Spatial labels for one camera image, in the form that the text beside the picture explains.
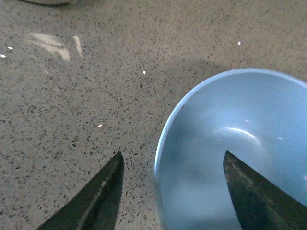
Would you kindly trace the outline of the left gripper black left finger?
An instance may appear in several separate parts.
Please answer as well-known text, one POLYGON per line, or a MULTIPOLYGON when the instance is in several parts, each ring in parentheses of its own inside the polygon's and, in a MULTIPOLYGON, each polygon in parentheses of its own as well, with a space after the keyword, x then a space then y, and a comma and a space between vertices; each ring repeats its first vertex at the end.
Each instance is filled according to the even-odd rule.
POLYGON ((78 194, 39 230, 113 230, 121 201, 124 160, 117 152, 78 194))

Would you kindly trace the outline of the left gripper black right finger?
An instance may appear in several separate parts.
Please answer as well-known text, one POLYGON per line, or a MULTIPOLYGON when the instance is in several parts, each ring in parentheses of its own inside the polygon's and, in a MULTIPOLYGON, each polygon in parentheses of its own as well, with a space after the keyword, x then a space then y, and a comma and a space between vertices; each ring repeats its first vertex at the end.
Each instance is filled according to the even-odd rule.
POLYGON ((244 230, 305 230, 307 207, 227 151, 224 174, 244 230))

